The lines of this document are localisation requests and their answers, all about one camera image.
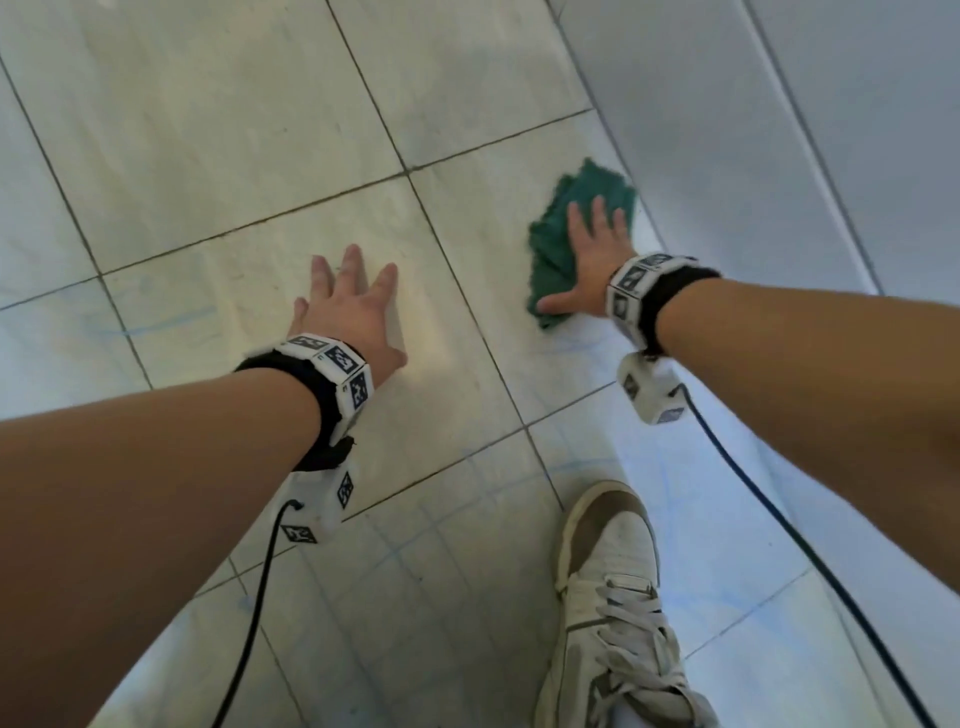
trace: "black cable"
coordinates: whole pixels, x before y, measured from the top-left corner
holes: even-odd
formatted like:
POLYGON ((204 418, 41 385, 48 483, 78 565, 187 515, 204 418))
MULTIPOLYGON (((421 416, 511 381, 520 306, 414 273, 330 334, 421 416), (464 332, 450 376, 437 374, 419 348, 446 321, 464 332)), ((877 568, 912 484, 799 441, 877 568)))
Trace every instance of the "black cable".
POLYGON ((780 509, 773 504, 773 502, 764 495, 753 480, 743 472, 743 469, 736 464, 736 461, 730 456, 730 454, 724 449, 723 445, 720 444, 720 441, 717 439, 717 436, 713 434, 713 430, 710 429, 707 421, 704 420, 704 416, 700 414, 700 410, 697 409, 697 405, 693 403, 693 398, 690 396, 690 391, 686 388, 685 384, 680 385, 680 389, 683 390, 684 396, 686 397, 686 403, 690 405, 690 411, 693 412, 693 416, 697 418, 697 422, 700 423, 700 427, 703 428, 704 432, 709 437, 710 441, 713 443, 713 446, 717 448, 717 452, 720 453, 720 456, 727 462, 727 465, 730 466, 731 470, 737 474, 740 480, 743 481, 743 484, 750 489, 750 492, 754 494, 754 497, 763 504, 763 507, 767 509, 767 512, 774 517, 774 520, 780 524, 780 527, 787 532, 787 535, 793 539, 800 550, 804 553, 806 558, 810 560, 810 563, 813 564, 814 568, 820 572, 820 575, 823 576, 827 583, 832 587, 836 592, 836 595, 840 597, 840 601, 843 602, 843 605, 847 607, 850 613, 853 615, 853 619, 856 620, 856 623, 860 625, 860 629, 863 630, 864 634, 867 635, 867 639, 870 641, 870 644, 876 650, 876 654, 879 655, 880 661, 883 665, 889 670, 890 676, 893 677, 894 682, 897 683, 897 687, 900 688, 900 692, 903 693, 903 697, 906 698, 906 701, 910 704, 910 708, 913 710, 913 714, 917 717, 917 720, 924 728, 937 728, 937 724, 933 721, 933 718, 930 716, 930 713, 926 711, 924 703, 921 701, 920 697, 914 692, 913 686, 910 685, 910 682, 906 679, 906 675, 903 674, 903 670, 900 669, 900 666, 897 664, 897 661, 894 659, 894 656, 890 654, 890 650, 887 649, 887 645, 883 643, 883 640, 876 633, 874 626, 870 624, 870 621, 867 619, 866 615, 863 614, 863 611, 853 601, 853 597, 850 592, 847 591, 846 587, 840 583, 840 580, 834 575, 833 571, 830 570, 830 567, 824 563, 824 560, 820 558, 813 546, 811 546, 807 540, 801 535, 800 531, 794 528, 793 524, 786 519, 783 513, 780 512, 780 509))
POLYGON ((260 586, 256 590, 256 601, 253 603, 253 616, 250 619, 250 631, 247 633, 247 641, 243 645, 243 652, 240 653, 240 662, 237 663, 237 669, 233 672, 233 679, 230 680, 230 686, 227 688, 227 694, 220 704, 220 710, 217 716, 213 718, 211 728, 220 728, 224 724, 230 705, 233 704, 233 697, 240 687, 240 681, 243 679, 243 673, 247 669, 247 661, 250 659, 250 653, 253 650, 253 640, 256 638, 257 627, 260 626, 260 612, 263 610, 263 597, 267 593, 267 577, 270 576, 270 563, 274 560, 274 548, 276 547, 276 534, 280 530, 280 521, 283 519, 283 513, 288 506, 293 506, 295 511, 299 511, 303 504, 299 500, 288 500, 276 514, 274 520, 274 529, 270 532, 270 543, 267 545, 267 555, 263 561, 263 573, 260 574, 260 586))

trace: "green cloth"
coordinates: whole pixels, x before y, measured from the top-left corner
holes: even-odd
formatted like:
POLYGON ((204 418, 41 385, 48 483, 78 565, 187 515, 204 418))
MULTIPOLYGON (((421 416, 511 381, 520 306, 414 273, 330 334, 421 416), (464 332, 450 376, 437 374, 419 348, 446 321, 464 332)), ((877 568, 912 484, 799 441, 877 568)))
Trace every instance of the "green cloth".
POLYGON ((577 203, 587 229, 592 230, 591 210, 593 198, 597 195, 604 196, 610 224, 613 211, 622 207, 627 213, 627 228, 633 228, 636 190, 627 184, 622 175, 597 166, 592 159, 584 159, 576 176, 563 175, 560 178, 546 211, 537 222, 530 225, 527 243, 534 259, 527 310, 537 318, 540 328, 552 328, 570 316, 537 312, 537 301, 541 298, 568 291, 577 283, 576 259, 566 230, 566 208, 571 202, 577 203))

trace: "white wall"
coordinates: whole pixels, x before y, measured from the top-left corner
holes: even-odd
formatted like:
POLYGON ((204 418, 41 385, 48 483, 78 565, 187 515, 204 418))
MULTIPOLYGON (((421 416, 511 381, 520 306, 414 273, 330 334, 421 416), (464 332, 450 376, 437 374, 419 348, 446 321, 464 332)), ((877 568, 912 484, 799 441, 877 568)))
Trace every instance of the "white wall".
MULTIPOLYGON (((566 0, 665 247, 738 279, 960 303, 960 6, 754 2, 566 0)), ((960 724, 960 598, 846 502, 770 469, 934 717, 960 724)), ((891 723, 911 725, 851 633, 891 723)))

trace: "bare skin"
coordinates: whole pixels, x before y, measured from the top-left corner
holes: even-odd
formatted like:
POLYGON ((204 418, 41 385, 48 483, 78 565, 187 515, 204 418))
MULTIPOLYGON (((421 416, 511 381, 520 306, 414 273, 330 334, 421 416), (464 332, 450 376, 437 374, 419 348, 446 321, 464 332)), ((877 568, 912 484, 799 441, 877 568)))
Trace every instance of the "bare skin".
MULTIPOLYGON (((397 273, 357 295, 362 265, 356 246, 336 279, 314 258, 289 333, 349 342, 378 386, 406 363, 384 323, 397 273)), ((320 423, 309 390, 264 369, 0 423, 0 725, 86 726, 320 423)))
MULTIPOLYGON (((544 313, 604 315, 635 255, 622 211, 568 211, 577 287, 544 313)), ((937 303, 702 280, 657 336, 760 438, 846 498, 960 591, 960 309, 937 303)))

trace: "wristband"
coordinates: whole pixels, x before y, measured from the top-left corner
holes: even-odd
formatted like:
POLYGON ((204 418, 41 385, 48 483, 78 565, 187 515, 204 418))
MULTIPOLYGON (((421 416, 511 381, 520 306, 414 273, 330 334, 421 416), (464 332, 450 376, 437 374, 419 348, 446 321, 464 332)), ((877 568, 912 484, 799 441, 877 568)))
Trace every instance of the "wristband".
POLYGON ((624 263, 607 285, 607 315, 649 359, 664 355, 657 316, 674 296, 696 280, 720 278, 694 257, 650 253, 624 263))
POLYGON ((294 472, 338 468, 353 439, 347 433, 373 394, 370 365, 348 344, 316 334, 300 334, 247 354, 236 368, 286 372, 310 390, 321 412, 321 431, 294 472))

